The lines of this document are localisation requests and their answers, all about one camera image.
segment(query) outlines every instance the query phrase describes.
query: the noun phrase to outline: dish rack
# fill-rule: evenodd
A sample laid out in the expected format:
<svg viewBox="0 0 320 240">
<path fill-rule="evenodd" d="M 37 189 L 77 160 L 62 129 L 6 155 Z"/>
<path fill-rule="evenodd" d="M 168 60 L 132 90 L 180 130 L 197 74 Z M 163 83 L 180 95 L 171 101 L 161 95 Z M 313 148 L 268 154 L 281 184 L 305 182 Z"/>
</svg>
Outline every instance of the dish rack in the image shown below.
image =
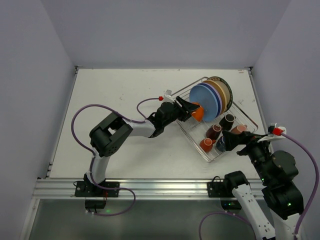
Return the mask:
<svg viewBox="0 0 320 240">
<path fill-rule="evenodd" d="M 167 96 L 170 95 L 171 99 L 175 100 L 177 96 L 181 97 L 182 99 L 189 101 L 189 93 L 193 86 L 207 80 L 208 77 L 202 77 L 199 80 L 189 84 L 188 86 L 180 89 L 179 91 L 170 94 L 170 90 L 167 90 Z M 243 124 L 247 125 L 247 130 L 251 133 L 254 133 L 258 130 L 258 125 L 235 103 L 233 102 L 230 109 L 223 114 L 219 115 L 213 121 L 198 122 L 193 117 L 190 117 L 187 121 L 179 121 L 177 120 L 177 124 L 180 126 L 181 130 L 187 136 L 187 138 L 191 141 L 191 143 L 195 146 L 195 148 L 199 151 L 199 153 L 203 156 L 203 158 L 208 162 L 211 163 L 216 160 L 218 157 L 227 154 L 227 152 L 221 152 L 216 148 L 216 144 L 213 145 L 213 148 L 210 152 L 206 153 L 203 149 L 199 146 L 199 143 L 202 139 L 206 138 L 206 131 L 213 125 L 218 124 L 220 120 L 226 114 L 233 114 L 235 116 L 235 121 L 233 123 L 233 127 Z"/>
</svg>

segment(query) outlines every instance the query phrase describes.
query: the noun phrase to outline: orange cup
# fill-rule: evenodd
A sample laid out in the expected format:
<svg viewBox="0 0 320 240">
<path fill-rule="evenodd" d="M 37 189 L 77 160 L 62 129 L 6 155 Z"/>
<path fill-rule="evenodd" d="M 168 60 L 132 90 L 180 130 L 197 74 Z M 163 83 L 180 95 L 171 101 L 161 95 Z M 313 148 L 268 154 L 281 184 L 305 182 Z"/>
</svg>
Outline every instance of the orange cup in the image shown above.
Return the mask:
<svg viewBox="0 0 320 240">
<path fill-rule="evenodd" d="M 215 140 L 211 140 L 210 138 L 205 138 L 200 142 L 200 147 L 203 149 L 203 151 L 205 151 L 206 153 L 210 152 L 213 144 L 215 143 Z"/>
<path fill-rule="evenodd" d="M 242 132 L 245 132 L 247 130 L 247 125 L 240 124 L 238 126 L 235 126 L 230 132 L 233 134 L 240 134 Z"/>
<path fill-rule="evenodd" d="M 197 102 L 193 102 L 193 104 L 200 106 L 200 104 Z M 205 115 L 205 109 L 202 106 L 198 107 L 197 110 L 195 110 L 191 113 L 191 116 L 194 117 L 194 119 L 197 120 L 198 122 L 200 122 L 202 120 L 204 115 Z"/>
</svg>

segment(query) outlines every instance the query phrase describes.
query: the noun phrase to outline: white tabletop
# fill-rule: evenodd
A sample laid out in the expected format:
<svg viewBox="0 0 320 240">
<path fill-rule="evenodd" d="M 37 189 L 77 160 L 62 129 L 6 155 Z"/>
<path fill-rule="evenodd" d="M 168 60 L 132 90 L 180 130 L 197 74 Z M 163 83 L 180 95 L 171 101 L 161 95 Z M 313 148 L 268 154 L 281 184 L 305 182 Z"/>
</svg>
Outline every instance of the white tabletop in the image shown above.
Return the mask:
<svg viewBox="0 0 320 240">
<path fill-rule="evenodd" d="M 226 80 L 233 92 L 233 100 L 259 126 L 256 133 L 263 134 L 263 123 L 246 70 L 212 69 L 80 69 L 63 124 L 54 157 L 50 178 L 82 178 L 88 170 L 91 153 L 79 146 L 71 134 L 71 119 L 75 112 L 87 104 L 107 105 L 128 118 L 142 120 L 136 105 L 146 98 L 163 96 L 202 78 L 218 76 Z M 148 116 L 160 106 L 149 101 L 140 110 Z M 75 133 L 90 145 L 89 132 L 110 112 L 91 107 L 75 121 Z M 117 179 L 207 179 L 242 171 L 248 179 L 259 178 L 247 156 L 236 151 L 226 153 L 207 163 L 189 142 L 176 123 L 168 125 L 156 138 L 129 137 L 118 152 L 112 155 L 106 171 L 107 178 Z"/>
</svg>

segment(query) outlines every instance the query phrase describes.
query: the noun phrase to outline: white wall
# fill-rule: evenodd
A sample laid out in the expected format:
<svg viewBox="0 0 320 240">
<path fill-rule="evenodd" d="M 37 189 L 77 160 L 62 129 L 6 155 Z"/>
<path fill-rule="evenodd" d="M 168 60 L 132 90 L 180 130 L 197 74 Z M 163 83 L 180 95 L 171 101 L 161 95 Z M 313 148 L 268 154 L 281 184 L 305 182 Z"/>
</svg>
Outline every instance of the white wall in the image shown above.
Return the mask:
<svg viewBox="0 0 320 240">
<path fill-rule="evenodd" d="M 39 0 L 0 1 L 0 238 L 19 237 L 46 173 L 74 67 Z"/>
<path fill-rule="evenodd" d="M 290 0 L 42 0 L 86 68 L 253 66 Z"/>
<path fill-rule="evenodd" d="M 280 122 L 317 159 L 320 121 L 320 1 L 292 0 L 254 66 L 254 81 L 268 123 Z M 288 140 L 275 145 L 295 156 L 295 178 L 306 204 L 315 182 L 308 156 Z M 320 190 L 303 221 L 310 240 L 319 239 Z"/>
</svg>

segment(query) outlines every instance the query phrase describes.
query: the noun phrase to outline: cup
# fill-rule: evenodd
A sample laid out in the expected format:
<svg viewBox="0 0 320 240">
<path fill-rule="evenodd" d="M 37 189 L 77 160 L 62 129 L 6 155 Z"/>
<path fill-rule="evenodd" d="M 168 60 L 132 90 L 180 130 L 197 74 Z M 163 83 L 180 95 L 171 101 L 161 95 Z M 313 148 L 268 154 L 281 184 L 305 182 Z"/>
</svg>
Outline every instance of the cup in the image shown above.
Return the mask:
<svg viewBox="0 0 320 240">
<path fill-rule="evenodd" d="M 202 106 L 200 106 L 198 109 L 196 109 L 195 111 L 193 111 L 193 112 L 191 113 L 191 115 L 192 115 L 192 117 L 194 117 L 195 120 L 197 120 L 198 122 L 201 122 L 202 118 L 203 118 L 204 115 L 205 115 L 205 109 L 204 109 Z"/>
<path fill-rule="evenodd" d="M 214 142 L 210 138 L 205 138 L 200 142 L 200 147 L 205 151 L 206 153 L 210 152 L 213 147 Z"/>
<path fill-rule="evenodd" d="M 223 130 L 229 131 L 232 128 L 232 125 L 234 124 L 236 120 L 236 117 L 232 114 L 225 115 L 219 122 L 220 126 Z"/>
<path fill-rule="evenodd" d="M 247 130 L 247 125 L 239 124 L 238 126 L 235 126 L 230 132 L 233 134 L 240 134 L 242 132 L 245 132 Z"/>
<path fill-rule="evenodd" d="M 221 131 L 222 127 L 219 124 L 214 124 L 206 131 L 205 136 L 211 140 L 217 140 Z"/>
<path fill-rule="evenodd" d="M 226 143 L 225 143 L 225 137 L 221 136 L 219 140 L 216 142 L 215 147 L 220 151 L 220 152 L 225 152 L 226 151 Z"/>
</svg>

